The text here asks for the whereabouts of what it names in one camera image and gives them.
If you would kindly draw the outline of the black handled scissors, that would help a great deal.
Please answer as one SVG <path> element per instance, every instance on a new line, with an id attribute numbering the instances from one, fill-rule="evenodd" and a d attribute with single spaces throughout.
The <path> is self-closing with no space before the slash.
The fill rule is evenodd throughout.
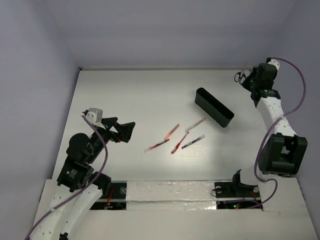
<path id="1" fill-rule="evenodd" d="M 236 83 L 239 83 L 240 85 L 242 85 L 247 78 L 248 78 L 248 75 L 245 74 L 244 70 L 241 70 L 234 75 L 233 80 Z"/>

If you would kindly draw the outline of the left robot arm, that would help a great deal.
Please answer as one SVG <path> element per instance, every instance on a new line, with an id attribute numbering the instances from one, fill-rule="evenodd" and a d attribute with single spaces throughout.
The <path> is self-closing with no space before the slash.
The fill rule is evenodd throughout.
<path id="1" fill-rule="evenodd" d="M 128 143 L 136 124 L 119 124 L 117 117 L 103 118 L 95 108 L 82 112 L 81 117 L 93 133 L 70 138 L 48 211 L 33 225 L 27 240 L 71 240 L 94 203 L 111 195 L 112 180 L 102 173 L 108 156 L 99 171 L 91 165 L 101 151 L 108 154 L 108 142 Z"/>

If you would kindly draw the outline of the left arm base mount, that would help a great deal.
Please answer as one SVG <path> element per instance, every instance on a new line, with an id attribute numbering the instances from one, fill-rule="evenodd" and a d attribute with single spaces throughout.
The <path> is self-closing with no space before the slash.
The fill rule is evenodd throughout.
<path id="1" fill-rule="evenodd" d="M 112 181 L 109 192 L 100 197 L 90 210 L 126 210 L 127 209 L 127 182 Z"/>

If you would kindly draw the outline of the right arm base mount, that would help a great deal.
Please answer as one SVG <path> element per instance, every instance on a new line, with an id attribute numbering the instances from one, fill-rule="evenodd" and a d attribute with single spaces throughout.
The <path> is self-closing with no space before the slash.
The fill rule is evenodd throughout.
<path id="1" fill-rule="evenodd" d="M 251 192 L 257 185 L 241 183 L 241 170 L 238 170 L 232 177 L 232 181 L 219 181 L 214 183 L 210 194 L 218 199 L 245 198 L 251 196 Z"/>

